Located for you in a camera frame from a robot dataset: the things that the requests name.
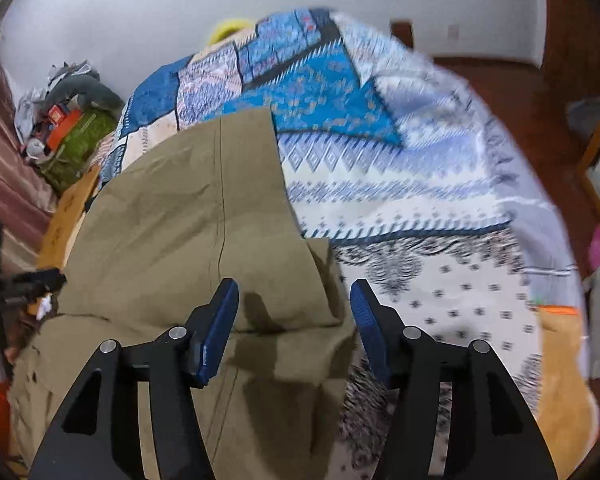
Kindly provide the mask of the olive khaki pants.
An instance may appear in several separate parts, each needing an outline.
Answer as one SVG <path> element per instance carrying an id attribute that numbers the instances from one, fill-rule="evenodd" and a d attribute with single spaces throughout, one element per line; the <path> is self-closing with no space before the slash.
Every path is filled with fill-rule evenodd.
<path id="1" fill-rule="evenodd" d="M 232 336 L 219 374 L 193 394 L 214 473 L 325 477 L 354 323 L 329 244 L 299 232 L 268 110 L 175 133 L 114 177 L 65 274 L 58 312 L 21 352 L 9 391 L 26 462 L 102 341 L 151 341 L 232 278 Z"/>

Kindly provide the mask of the red striped curtain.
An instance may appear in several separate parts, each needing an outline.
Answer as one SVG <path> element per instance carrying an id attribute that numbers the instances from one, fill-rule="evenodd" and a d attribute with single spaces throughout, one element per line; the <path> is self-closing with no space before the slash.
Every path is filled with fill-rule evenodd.
<path id="1" fill-rule="evenodd" d="M 0 64 L 0 223 L 2 265 L 20 272 L 35 267 L 57 205 L 52 188 L 20 156 L 12 92 Z"/>

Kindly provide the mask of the wooden lap desk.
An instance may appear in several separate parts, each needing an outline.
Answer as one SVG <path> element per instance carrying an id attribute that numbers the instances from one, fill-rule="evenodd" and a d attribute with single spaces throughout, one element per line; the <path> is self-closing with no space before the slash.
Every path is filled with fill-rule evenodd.
<path id="1" fill-rule="evenodd" d="M 36 266 L 63 269 L 76 242 L 85 217 L 85 204 L 98 185 L 99 166 L 95 165 L 62 194 L 55 214 L 43 237 Z"/>

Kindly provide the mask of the pile of grey clothes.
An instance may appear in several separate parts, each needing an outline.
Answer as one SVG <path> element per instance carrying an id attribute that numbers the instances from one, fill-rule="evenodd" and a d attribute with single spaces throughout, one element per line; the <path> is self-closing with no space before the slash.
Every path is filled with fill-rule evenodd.
<path id="1" fill-rule="evenodd" d="M 98 75 L 98 73 L 87 60 L 76 64 L 64 63 L 61 66 L 52 65 L 50 66 L 47 82 L 44 87 L 33 88 L 20 96 L 14 117 L 14 124 L 20 136 L 23 138 L 30 136 L 35 119 L 38 118 L 48 94 L 63 79 L 73 75 Z"/>

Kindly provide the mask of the orange box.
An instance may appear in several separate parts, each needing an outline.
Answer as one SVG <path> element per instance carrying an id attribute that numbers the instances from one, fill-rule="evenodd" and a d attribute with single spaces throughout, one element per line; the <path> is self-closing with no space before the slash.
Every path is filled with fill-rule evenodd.
<path id="1" fill-rule="evenodd" d="M 69 110 L 67 107 L 56 104 L 50 108 L 47 118 L 50 121 L 50 134 L 46 145 L 51 151 L 56 151 L 62 140 L 68 136 L 70 130 L 78 123 L 83 113 L 76 108 Z"/>

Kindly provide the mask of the pink slipper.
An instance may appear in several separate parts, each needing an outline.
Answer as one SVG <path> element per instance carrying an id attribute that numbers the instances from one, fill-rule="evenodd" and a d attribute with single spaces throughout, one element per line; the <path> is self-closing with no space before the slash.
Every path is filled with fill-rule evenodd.
<path id="1" fill-rule="evenodd" d="M 591 243 L 588 245 L 588 264 L 592 271 L 600 267 L 600 224 L 594 229 Z"/>

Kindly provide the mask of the blue patchwork bed quilt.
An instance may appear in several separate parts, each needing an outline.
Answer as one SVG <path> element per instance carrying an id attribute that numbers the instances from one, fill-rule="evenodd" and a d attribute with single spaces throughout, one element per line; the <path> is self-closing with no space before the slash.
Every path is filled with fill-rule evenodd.
<path id="1" fill-rule="evenodd" d="M 272 115 L 286 192 L 344 282 L 438 341 L 487 341 L 560 478 L 596 440 L 584 297 L 555 205 L 468 82 L 346 14 L 274 13 L 162 66 L 126 102 L 100 178 L 224 114 Z"/>

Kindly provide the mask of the yellow foam hoop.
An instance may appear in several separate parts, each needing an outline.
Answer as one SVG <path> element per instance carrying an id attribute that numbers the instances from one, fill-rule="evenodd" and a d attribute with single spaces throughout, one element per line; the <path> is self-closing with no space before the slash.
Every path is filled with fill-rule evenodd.
<path id="1" fill-rule="evenodd" d="M 229 18 L 214 26 L 211 36 L 208 40 L 208 46 L 218 44 L 226 38 L 237 34 L 245 29 L 253 28 L 253 21 L 245 20 L 244 18 Z"/>

